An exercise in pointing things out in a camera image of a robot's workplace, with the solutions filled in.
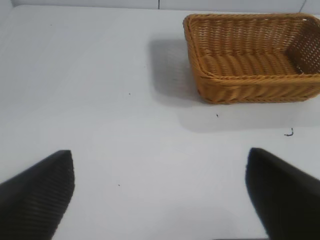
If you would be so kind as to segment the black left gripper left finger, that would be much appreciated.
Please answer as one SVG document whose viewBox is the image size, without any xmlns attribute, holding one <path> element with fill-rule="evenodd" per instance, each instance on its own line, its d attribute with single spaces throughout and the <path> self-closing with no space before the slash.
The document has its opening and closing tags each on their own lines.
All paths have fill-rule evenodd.
<svg viewBox="0 0 320 240">
<path fill-rule="evenodd" d="M 50 240 L 75 189 L 70 150 L 59 150 L 0 185 L 0 238 Z"/>
</svg>

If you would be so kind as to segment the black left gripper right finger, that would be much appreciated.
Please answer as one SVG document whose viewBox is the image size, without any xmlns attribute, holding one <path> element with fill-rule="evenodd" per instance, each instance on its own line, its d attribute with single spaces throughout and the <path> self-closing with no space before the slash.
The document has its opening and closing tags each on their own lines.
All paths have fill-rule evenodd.
<svg viewBox="0 0 320 240">
<path fill-rule="evenodd" d="M 245 184 L 271 240 L 320 238 L 320 181 L 262 149 L 248 154 Z"/>
</svg>

